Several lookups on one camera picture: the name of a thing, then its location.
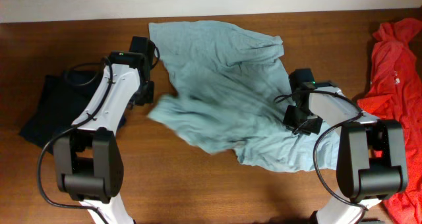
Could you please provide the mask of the light blue t-shirt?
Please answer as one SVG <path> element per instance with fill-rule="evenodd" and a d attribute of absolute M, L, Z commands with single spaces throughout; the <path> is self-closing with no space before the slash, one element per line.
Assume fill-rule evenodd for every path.
<path fill-rule="evenodd" d="M 150 39 L 175 88 L 149 118 L 209 154 L 233 150 L 238 162 L 269 171 L 312 171 L 316 134 L 293 134 L 283 119 L 290 94 L 283 41 L 218 21 L 151 23 Z M 339 138 L 317 150 L 320 169 L 334 169 Z"/>

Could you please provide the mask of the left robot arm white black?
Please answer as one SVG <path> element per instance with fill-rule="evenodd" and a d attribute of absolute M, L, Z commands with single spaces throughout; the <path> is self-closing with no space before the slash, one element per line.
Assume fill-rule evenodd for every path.
<path fill-rule="evenodd" d="M 120 195 L 124 166 L 116 133 L 126 108 L 153 102 L 150 72 L 159 56 L 153 41 L 140 36 L 127 52 L 112 51 L 92 99 L 51 144 L 58 189 L 95 223 L 134 223 Z"/>

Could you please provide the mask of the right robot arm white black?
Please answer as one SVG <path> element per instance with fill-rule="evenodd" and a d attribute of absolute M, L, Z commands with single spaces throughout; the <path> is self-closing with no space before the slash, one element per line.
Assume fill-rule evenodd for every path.
<path fill-rule="evenodd" d="M 404 132 L 395 120 L 380 119 L 361 109 L 331 81 L 316 82 L 310 69 L 289 75 L 291 93 L 283 123 L 294 134 L 317 134 L 313 165 L 319 181 L 331 195 L 314 211 L 309 223 L 362 223 L 365 213 L 383 200 L 404 192 L 408 185 Z M 340 137 L 333 191 L 322 177 L 317 150 L 329 133 Z"/>

